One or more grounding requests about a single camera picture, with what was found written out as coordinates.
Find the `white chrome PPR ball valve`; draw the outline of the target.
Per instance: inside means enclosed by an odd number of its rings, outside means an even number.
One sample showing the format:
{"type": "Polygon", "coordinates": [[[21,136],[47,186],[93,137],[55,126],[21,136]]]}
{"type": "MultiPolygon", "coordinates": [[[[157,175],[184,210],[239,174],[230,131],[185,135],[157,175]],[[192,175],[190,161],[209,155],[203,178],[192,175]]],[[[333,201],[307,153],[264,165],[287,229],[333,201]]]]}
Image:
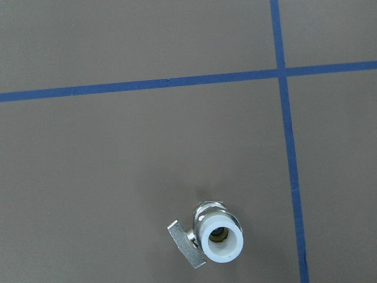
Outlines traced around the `white chrome PPR ball valve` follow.
{"type": "Polygon", "coordinates": [[[176,219],[167,230],[189,264],[197,269],[207,260],[226,264],[242,252],[244,237],[238,218],[219,200],[205,200],[193,210],[193,225],[185,230],[176,219]]]}

